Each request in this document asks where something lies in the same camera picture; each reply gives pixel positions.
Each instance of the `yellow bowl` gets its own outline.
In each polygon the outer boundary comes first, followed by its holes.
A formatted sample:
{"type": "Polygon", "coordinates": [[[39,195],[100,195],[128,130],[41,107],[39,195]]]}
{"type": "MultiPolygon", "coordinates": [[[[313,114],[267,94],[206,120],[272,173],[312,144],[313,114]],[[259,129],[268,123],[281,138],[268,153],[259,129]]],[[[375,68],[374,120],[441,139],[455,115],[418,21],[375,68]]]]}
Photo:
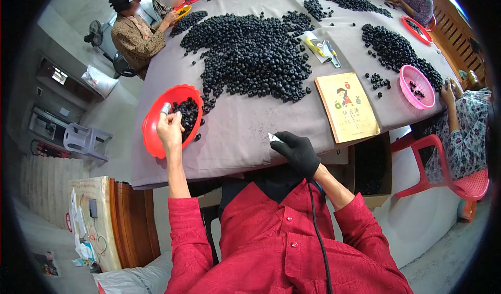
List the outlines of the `yellow bowl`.
{"type": "Polygon", "coordinates": [[[188,5],[188,6],[185,6],[185,7],[181,8],[181,9],[179,9],[179,10],[177,11],[177,13],[180,13],[181,11],[185,11],[185,13],[184,13],[184,14],[182,14],[182,15],[179,15],[179,16],[177,17],[177,19],[179,20],[179,19],[181,19],[182,17],[184,17],[185,15],[188,15],[188,13],[189,13],[190,9],[191,9],[191,5],[188,5]]]}

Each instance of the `notebook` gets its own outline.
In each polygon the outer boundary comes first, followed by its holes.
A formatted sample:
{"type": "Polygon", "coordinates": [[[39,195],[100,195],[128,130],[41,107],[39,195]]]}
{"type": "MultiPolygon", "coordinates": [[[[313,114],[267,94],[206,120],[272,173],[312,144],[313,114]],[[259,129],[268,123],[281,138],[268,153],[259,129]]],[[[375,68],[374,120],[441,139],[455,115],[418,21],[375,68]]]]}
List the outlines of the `notebook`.
{"type": "Polygon", "coordinates": [[[315,78],[336,143],[378,135],[381,130],[354,72],[315,78]]]}

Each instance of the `red shirt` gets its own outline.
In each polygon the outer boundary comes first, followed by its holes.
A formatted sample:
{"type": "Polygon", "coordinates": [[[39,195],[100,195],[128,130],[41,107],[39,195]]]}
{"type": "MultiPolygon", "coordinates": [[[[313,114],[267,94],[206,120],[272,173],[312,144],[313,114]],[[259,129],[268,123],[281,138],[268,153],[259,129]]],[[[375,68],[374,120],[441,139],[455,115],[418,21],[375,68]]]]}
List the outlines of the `red shirt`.
{"type": "MultiPolygon", "coordinates": [[[[339,242],[325,197],[312,191],[334,293],[412,293],[360,194],[334,213],[339,242]]],[[[165,293],[327,292],[306,180],[280,204],[254,183],[242,190],[222,214],[215,267],[198,200],[169,198],[168,207],[173,268],[165,293]]]]}

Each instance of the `cartoon boy illustration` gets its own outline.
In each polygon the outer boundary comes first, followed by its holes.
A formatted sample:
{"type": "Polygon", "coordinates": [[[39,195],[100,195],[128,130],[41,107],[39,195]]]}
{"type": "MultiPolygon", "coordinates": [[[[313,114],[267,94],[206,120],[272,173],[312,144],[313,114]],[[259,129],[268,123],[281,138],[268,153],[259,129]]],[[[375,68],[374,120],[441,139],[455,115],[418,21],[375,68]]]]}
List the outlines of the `cartoon boy illustration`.
{"type": "Polygon", "coordinates": [[[343,98],[343,106],[347,106],[348,103],[352,104],[351,100],[348,98],[348,90],[339,88],[337,93],[340,97],[343,98]]]}

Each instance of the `gray tablecloth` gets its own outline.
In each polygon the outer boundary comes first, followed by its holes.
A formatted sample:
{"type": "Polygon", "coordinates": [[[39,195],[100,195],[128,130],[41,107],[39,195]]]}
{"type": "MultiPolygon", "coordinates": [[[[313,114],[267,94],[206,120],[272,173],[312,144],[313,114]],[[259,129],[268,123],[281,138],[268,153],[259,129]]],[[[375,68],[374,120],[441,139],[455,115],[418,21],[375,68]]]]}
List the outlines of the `gray tablecloth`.
{"type": "MultiPolygon", "coordinates": [[[[342,9],[334,2],[319,0],[324,10],[334,10],[332,18],[313,24],[317,29],[314,34],[321,39],[334,41],[342,69],[335,69],[332,64],[322,65],[310,55],[312,65],[310,78],[303,87],[310,87],[312,93],[296,104],[283,104],[271,97],[248,98],[247,96],[229,96],[223,94],[217,99],[216,107],[204,116],[205,125],[198,133],[202,138],[190,143],[183,150],[183,164],[187,179],[202,179],[228,175],[237,172],[258,169],[264,165],[284,162],[284,159],[270,148],[268,132],[290,131],[310,138],[317,153],[324,153],[335,148],[344,148],[357,141],[335,145],[320,96],[316,90],[314,78],[330,74],[354,71],[366,89],[367,96],[381,127],[381,132],[409,125],[438,113],[442,107],[438,101],[431,110],[418,110],[405,99],[398,85],[398,75],[379,65],[379,61],[367,54],[361,40],[361,27],[366,23],[382,25],[407,38],[418,56],[427,59],[442,74],[442,77],[454,76],[444,56],[437,52],[435,45],[427,46],[418,41],[400,22],[404,15],[401,9],[391,9],[393,19],[370,12],[356,12],[342,9]],[[364,74],[379,73],[382,78],[392,82],[392,89],[381,89],[383,97],[377,98],[377,92],[364,74]]],[[[375,5],[385,7],[383,0],[370,0],[375,5]]],[[[234,13],[236,15],[259,15],[281,18],[288,10],[304,13],[303,0],[200,0],[192,5],[191,11],[207,10],[208,16],[234,13]]],[[[142,89],[136,112],[131,163],[132,186],[135,189],[156,188],[167,183],[166,160],[153,158],[145,149],[142,137],[142,121],[152,103],[160,94],[176,84],[191,84],[202,90],[200,74],[204,71],[204,61],[200,60],[199,51],[184,56],[185,50],[179,46],[182,37],[173,38],[166,32],[166,47],[151,61],[142,89]]]]}

